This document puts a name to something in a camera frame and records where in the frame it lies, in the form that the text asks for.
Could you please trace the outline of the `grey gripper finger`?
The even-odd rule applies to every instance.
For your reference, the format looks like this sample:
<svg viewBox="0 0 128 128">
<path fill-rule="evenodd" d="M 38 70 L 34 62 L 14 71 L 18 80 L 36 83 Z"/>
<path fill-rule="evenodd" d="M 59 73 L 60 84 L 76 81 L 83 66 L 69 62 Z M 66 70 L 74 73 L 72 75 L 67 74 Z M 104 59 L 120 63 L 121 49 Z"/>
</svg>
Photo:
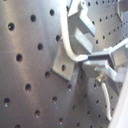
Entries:
<svg viewBox="0 0 128 128">
<path fill-rule="evenodd" d="M 105 48 L 102 51 L 93 52 L 89 56 L 90 60 L 107 59 L 113 69 L 128 62 L 128 38 L 119 42 L 117 45 Z"/>
<path fill-rule="evenodd" d="M 82 64 L 82 68 L 88 78 L 96 78 L 98 75 L 103 74 L 114 82 L 123 83 L 126 77 L 125 68 L 120 68 L 118 71 L 115 71 L 110 67 L 107 60 L 85 61 Z"/>
</svg>

